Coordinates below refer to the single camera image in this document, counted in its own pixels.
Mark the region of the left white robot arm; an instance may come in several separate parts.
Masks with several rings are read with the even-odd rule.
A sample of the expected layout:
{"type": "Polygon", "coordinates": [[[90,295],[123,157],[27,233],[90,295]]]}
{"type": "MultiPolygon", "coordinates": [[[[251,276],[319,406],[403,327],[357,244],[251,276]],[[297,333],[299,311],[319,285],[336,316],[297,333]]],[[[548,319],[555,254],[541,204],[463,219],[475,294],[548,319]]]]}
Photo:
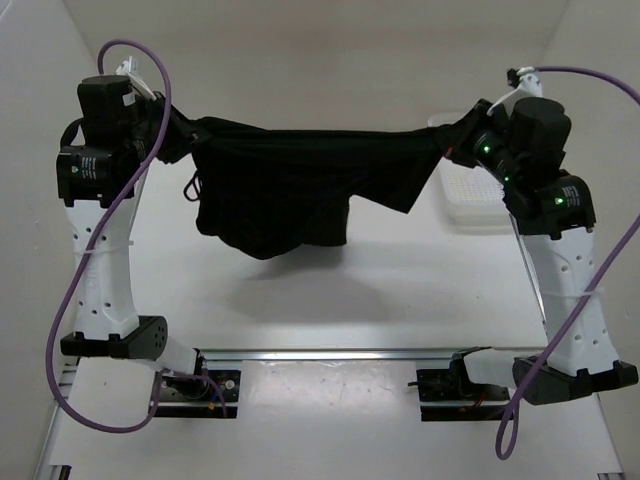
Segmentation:
{"type": "Polygon", "coordinates": [[[177,372],[188,400],[206,395],[210,377],[195,348],[169,334],[162,316],[141,316],[130,277],[130,236],[143,186],[139,168],[151,152],[160,98],[134,90],[130,78],[99,75],[77,87],[81,118],[61,141],[58,196],[71,224],[76,267],[76,319],[61,338],[65,355],[107,357],[177,372]]]}

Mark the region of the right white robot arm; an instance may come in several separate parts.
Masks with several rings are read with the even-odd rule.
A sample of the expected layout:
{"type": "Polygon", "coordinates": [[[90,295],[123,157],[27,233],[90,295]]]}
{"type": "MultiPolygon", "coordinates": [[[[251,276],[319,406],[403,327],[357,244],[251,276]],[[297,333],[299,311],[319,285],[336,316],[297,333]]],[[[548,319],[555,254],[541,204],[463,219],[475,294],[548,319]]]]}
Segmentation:
{"type": "Polygon", "coordinates": [[[595,276],[596,216],[590,189],[563,169],[571,120],[551,99],[527,97],[511,109],[478,101],[447,153],[481,167],[503,190],[503,202],[537,280],[552,352],[517,357],[512,375],[532,405],[564,403],[633,386],[635,365],[611,343],[595,276]]]}

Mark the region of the black shorts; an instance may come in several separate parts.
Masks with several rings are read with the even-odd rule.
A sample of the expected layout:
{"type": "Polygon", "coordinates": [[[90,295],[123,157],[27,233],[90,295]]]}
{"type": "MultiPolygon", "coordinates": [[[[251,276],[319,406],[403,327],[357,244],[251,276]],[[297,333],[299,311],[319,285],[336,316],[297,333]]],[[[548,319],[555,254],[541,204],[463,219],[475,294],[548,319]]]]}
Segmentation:
{"type": "Polygon", "coordinates": [[[159,160],[191,156],[200,234],[258,260],[341,247],[357,196],[407,214],[466,121],[405,132],[274,130],[170,114],[159,160]]]}

